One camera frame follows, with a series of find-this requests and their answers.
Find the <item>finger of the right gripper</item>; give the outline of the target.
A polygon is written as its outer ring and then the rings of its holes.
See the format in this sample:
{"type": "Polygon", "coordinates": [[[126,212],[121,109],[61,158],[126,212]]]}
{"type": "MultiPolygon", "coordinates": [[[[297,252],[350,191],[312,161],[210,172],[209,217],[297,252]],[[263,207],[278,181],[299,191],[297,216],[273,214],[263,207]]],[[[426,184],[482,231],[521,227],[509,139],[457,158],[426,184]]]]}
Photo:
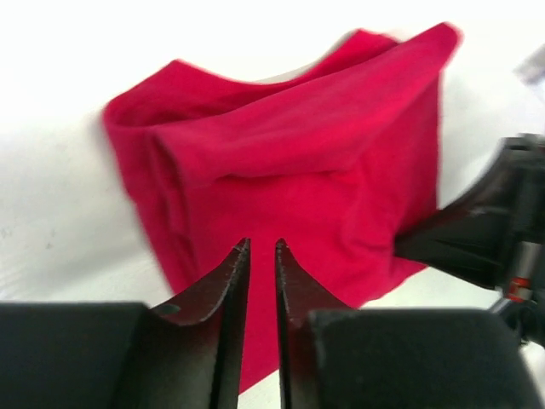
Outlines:
{"type": "Polygon", "coordinates": [[[500,153],[460,198],[395,239],[394,254],[485,289],[500,285],[500,256],[517,191],[518,154],[500,153]]]}

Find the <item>bright red t shirt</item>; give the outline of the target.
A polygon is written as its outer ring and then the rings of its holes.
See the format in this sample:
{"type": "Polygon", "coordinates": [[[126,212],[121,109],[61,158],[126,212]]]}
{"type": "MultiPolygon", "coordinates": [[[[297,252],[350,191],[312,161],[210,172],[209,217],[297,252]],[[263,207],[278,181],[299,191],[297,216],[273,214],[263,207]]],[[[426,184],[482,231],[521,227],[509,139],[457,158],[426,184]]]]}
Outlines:
{"type": "Polygon", "coordinates": [[[124,187],[174,292],[251,241],[242,390],[278,368],[278,240],[353,308],[422,269],[394,240],[437,208],[440,77],[460,37],[446,23],[402,43],[357,30],[275,84],[175,60],[106,105],[124,187]]]}

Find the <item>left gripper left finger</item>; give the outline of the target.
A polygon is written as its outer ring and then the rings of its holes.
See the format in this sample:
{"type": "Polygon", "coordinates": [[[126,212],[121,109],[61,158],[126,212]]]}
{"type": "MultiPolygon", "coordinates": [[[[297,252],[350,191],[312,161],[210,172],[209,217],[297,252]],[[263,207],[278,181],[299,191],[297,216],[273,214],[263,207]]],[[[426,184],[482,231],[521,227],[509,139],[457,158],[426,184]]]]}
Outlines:
{"type": "Polygon", "coordinates": [[[250,242],[155,307],[1,305],[4,408],[234,408],[250,242]]]}

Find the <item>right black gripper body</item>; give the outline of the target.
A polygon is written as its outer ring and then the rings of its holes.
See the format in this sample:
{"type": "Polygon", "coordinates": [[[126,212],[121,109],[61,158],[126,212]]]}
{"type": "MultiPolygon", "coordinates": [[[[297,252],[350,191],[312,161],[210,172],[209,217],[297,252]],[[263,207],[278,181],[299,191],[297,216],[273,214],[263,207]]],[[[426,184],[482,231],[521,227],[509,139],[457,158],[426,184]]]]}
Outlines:
{"type": "Polygon", "coordinates": [[[499,315],[519,343],[544,344],[544,137],[521,136],[529,155],[515,165],[515,201],[501,251],[501,298],[490,311],[499,315]]]}

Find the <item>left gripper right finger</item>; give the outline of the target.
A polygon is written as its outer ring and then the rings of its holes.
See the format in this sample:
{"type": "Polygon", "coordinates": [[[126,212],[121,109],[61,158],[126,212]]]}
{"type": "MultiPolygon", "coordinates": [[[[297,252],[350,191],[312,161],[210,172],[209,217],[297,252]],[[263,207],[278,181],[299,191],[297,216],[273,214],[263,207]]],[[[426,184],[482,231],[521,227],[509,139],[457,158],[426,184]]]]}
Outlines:
{"type": "Polygon", "coordinates": [[[352,309],[275,251],[284,408],[538,408],[512,332],[482,309],[352,309]]]}

